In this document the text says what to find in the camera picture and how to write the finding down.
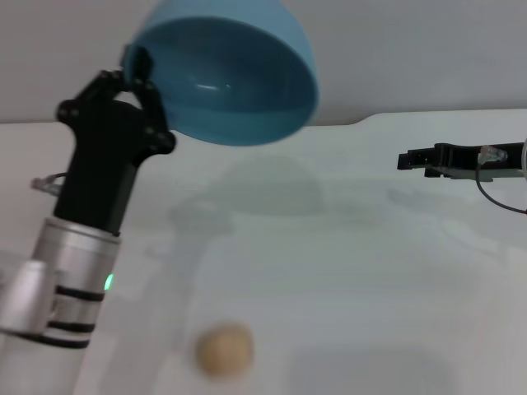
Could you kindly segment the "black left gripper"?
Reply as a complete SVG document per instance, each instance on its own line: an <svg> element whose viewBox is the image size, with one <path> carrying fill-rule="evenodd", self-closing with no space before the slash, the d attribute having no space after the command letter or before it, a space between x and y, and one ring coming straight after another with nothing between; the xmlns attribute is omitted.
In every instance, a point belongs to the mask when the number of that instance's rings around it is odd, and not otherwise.
<svg viewBox="0 0 527 395"><path fill-rule="evenodd" d="M128 91L121 70L101 71L74 100L59 105L57 119L72 130L75 147L55 217L119 234L139 167L151 156L170 154L176 146L160 93L150 78L152 70L150 54L138 48L132 61L131 92L140 109L113 100ZM93 100L108 101L82 103Z"/></svg>

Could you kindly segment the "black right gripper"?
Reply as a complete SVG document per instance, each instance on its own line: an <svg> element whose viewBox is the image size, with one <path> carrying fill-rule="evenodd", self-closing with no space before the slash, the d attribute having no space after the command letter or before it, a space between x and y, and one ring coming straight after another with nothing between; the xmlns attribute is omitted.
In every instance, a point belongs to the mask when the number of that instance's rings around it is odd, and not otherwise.
<svg viewBox="0 0 527 395"><path fill-rule="evenodd" d="M481 166L480 180L492 182L494 179L520 178L523 176L521 167L522 143L493 145L504 151L507 157L499 161L487 161ZM478 166L478 155L482 146L456 146L447 143L437 143L434 148L408 150L399 154L398 170L425 169L426 178L448 178L459 180L475 180Z"/></svg>

